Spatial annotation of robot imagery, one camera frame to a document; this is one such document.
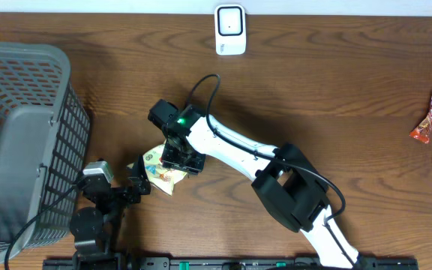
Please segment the grey plastic mesh basket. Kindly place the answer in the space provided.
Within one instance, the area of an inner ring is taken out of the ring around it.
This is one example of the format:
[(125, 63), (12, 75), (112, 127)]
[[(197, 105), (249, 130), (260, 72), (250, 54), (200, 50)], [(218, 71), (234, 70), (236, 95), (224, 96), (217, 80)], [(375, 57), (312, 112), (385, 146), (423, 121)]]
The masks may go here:
[(0, 264), (68, 234), (89, 133), (68, 57), (0, 42)]

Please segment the red Top chocolate bar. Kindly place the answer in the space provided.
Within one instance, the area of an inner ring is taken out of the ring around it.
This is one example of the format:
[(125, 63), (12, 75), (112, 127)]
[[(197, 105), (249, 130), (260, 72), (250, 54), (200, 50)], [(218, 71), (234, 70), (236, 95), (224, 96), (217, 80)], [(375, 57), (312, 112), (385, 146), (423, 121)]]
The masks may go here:
[(432, 92), (427, 115), (424, 119), (409, 133), (409, 135), (421, 143), (428, 144), (431, 140), (432, 132)]

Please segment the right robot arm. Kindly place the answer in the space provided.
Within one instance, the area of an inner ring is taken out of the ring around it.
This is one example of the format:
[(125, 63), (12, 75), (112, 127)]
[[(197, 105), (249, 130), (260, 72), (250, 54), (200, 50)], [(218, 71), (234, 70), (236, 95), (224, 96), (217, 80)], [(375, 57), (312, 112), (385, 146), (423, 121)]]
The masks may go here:
[(344, 195), (299, 148), (256, 142), (225, 127), (207, 111), (191, 105), (180, 111), (165, 100), (149, 110), (148, 120), (166, 139), (163, 167), (197, 175), (207, 156), (218, 159), (250, 180), (265, 210), (278, 223), (303, 233), (323, 266), (356, 267), (359, 252), (335, 222), (344, 210), (332, 211), (327, 192), (333, 190), (341, 200)]

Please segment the yellow snack chip bag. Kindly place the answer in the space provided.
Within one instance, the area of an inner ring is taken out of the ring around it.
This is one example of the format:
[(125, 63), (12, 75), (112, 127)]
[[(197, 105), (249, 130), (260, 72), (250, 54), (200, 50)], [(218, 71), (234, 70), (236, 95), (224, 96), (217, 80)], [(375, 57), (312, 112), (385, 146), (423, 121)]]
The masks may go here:
[(163, 167), (163, 151), (164, 144), (161, 144), (143, 155), (145, 171), (151, 185), (151, 190), (152, 188), (157, 188), (166, 195), (172, 196), (175, 184), (183, 180), (187, 173)]

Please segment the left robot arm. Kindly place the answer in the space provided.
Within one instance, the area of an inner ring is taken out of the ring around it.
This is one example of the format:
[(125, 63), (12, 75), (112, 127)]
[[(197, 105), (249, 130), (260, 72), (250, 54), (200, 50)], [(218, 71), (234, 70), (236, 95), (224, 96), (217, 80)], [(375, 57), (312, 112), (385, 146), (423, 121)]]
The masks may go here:
[(118, 252), (116, 242), (125, 209), (151, 193), (143, 156), (129, 169), (130, 185), (113, 187), (114, 174), (105, 160), (89, 163), (75, 181), (76, 189), (94, 205), (77, 210), (70, 220), (76, 253), (74, 269), (137, 269), (127, 252)]

